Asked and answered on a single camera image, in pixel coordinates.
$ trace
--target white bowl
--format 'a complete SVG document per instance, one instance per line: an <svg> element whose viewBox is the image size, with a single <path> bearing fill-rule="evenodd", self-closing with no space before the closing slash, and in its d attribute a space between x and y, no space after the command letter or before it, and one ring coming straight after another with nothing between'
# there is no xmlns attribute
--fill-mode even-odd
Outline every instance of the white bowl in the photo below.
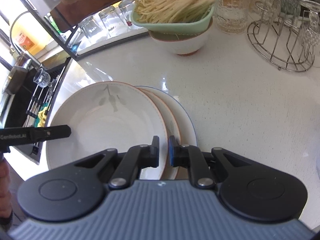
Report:
<svg viewBox="0 0 320 240"><path fill-rule="evenodd" d="M168 52L189 56L195 54L206 44L211 26L212 19L206 31L197 35L165 34L153 31L149 31L149 35L160 47Z"/></svg>

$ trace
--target kitchen counter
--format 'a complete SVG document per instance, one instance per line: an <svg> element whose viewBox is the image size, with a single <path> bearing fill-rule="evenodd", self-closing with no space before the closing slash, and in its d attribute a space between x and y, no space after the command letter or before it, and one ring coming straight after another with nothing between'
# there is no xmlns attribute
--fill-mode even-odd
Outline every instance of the kitchen counter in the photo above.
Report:
<svg viewBox="0 0 320 240"><path fill-rule="evenodd" d="M162 89L184 106L203 151L223 147L292 174L308 190L301 220L320 224L320 69L289 73L264 60L246 33L212 29L207 45L181 57L141 38L70 62L53 105L54 113L73 93L100 81L121 81ZM48 169L45 144L40 165L18 152L5 155L27 179Z"/></svg>

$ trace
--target white plate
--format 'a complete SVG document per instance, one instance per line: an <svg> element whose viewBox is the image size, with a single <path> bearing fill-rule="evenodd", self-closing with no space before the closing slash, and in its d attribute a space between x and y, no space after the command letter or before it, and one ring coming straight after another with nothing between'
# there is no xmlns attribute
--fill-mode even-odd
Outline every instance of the white plate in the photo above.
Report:
<svg viewBox="0 0 320 240"><path fill-rule="evenodd" d="M144 92L150 99L155 103L155 105L158 107L165 126L167 128L167 134L168 136L174 135L176 140L180 143L181 142L181 135L179 131L179 126L177 124L177 121L169 109L169 107L162 101L159 97L157 97L154 93L151 93L148 90L140 89L142 92ZM166 166L164 168L164 172L162 174L161 179L175 179L178 174L179 167L172 167L170 166L170 159L167 158Z"/></svg>
<svg viewBox="0 0 320 240"><path fill-rule="evenodd" d="M177 120L179 130L181 132L181 144L189 144L197 146L196 131L192 121L183 106L169 94L152 87L136 86L139 89L148 90L162 99L170 108ZM187 179L188 174L185 168L180 168L176 179Z"/></svg>
<svg viewBox="0 0 320 240"><path fill-rule="evenodd" d="M164 120L139 89L121 82L99 82L82 88L59 108L51 125L67 124L69 138L47 141L49 169L79 160L107 148L126 152L160 138L159 166L143 169L141 179L160 179L164 171L168 135Z"/></svg>

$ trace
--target yellow cloth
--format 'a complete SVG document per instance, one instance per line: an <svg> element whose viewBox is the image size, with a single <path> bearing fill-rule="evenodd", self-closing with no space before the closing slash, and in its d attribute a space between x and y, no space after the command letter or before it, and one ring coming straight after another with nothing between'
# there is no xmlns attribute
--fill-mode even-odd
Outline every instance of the yellow cloth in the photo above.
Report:
<svg viewBox="0 0 320 240"><path fill-rule="evenodd" d="M44 114L44 112L47 110L47 107L45 106L41 111L38 113L39 123L37 127L44 127L45 120L47 119L47 116Z"/></svg>

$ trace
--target metal shelf frame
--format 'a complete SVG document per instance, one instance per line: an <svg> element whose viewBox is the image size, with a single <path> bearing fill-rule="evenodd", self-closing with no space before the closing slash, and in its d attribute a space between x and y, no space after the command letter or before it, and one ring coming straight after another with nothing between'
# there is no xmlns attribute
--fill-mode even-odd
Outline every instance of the metal shelf frame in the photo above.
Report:
<svg viewBox="0 0 320 240"><path fill-rule="evenodd" d="M47 33L49 33L49 35L58 43L58 45L61 46L63 48L63 50L66 51L76 61L81 60L82 58L85 58L85 57L92 55L94 53L97 53L101 50L108 49L110 47L113 47L113 46L116 46L116 45L119 45L119 44L122 44L122 43L125 43L128 41L132 41L132 40L135 40L140 37L148 36L148 33L139 33L134 36L127 37L127 38L121 39L119 41L115 41L115 42L103 45L101 47L92 49L84 54L77 55L69 48L69 43L77 31L78 25L71 26L71 24L65 19L65 17L60 13L60 11L57 8L53 9L57 12L57 15L61 18L61 20L64 21L67 26L69 26L69 30L71 31L70 36L67 38L66 41L64 41L64 39L61 37L61 35L58 33L58 31L51 25L49 20L45 17L42 18L38 14L38 12L36 11L36 8L34 8L34 6L29 2L29 0L20 0L20 1L27 8L27 10L33 15L33 17L40 23L40 25L47 31Z"/></svg>

